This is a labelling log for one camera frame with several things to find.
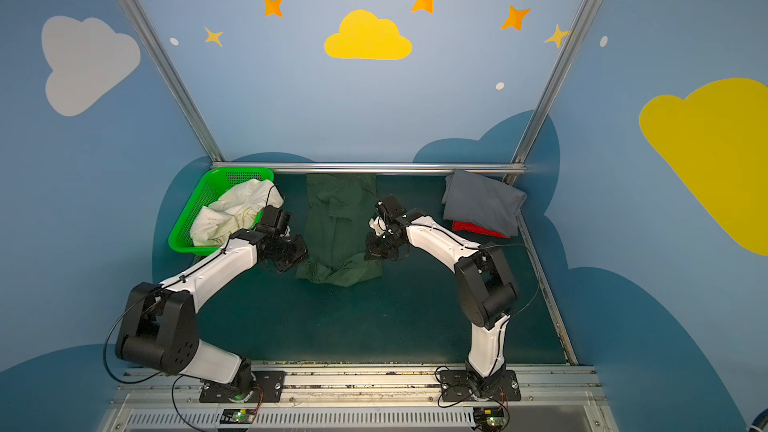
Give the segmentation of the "dark green t-shirt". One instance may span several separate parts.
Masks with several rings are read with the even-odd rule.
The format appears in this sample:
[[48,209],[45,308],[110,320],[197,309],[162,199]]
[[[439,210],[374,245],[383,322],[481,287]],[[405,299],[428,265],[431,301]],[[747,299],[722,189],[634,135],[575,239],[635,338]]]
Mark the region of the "dark green t-shirt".
[[381,277],[381,264],[365,258],[369,221],[377,204],[376,176],[310,174],[307,197],[308,258],[298,266],[297,277],[339,287]]

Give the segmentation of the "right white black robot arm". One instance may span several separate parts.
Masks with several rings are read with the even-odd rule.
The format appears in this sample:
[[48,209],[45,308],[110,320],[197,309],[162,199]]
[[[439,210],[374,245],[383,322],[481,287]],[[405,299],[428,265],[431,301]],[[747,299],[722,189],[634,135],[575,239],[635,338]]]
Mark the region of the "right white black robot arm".
[[501,247],[464,239],[419,209],[405,210],[392,195],[376,203],[369,227],[367,260],[395,260],[401,247],[411,246],[454,273],[460,308],[472,324],[468,382],[477,394],[488,392],[504,375],[507,326],[519,298]]

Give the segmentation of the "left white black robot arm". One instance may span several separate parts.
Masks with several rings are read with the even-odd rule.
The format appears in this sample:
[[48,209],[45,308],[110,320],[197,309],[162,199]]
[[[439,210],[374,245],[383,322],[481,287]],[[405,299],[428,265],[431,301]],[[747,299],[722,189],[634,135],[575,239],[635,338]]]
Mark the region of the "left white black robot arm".
[[211,255],[159,284],[143,282],[127,300],[116,357],[169,375],[222,385],[242,396],[253,389],[250,360],[203,341],[198,312],[221,289],[255,265],[270,261],[282,273],[308,255],[291,235],[290,214],[268,206],[251,228],[232,233]]

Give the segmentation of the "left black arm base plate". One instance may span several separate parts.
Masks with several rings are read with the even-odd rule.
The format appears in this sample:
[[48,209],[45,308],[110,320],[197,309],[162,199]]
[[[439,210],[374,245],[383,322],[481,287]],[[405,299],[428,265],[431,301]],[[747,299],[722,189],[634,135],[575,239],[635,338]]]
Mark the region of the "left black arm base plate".
[[277,403],[281,399],[283,371],[250,371],[239,374],[229,383],[204,381],[200,403],[258,404]]

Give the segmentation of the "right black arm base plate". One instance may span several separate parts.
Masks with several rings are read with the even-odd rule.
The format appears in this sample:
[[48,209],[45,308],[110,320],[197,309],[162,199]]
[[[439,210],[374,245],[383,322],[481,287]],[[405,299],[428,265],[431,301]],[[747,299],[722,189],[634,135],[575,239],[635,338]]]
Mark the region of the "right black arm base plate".
[[521,388],[513,370],[500,370],[487,379],[472,378],[465,370],[438,367],[435,379],[441,391],[440,402],[493,400],[518,402],[522,399]]

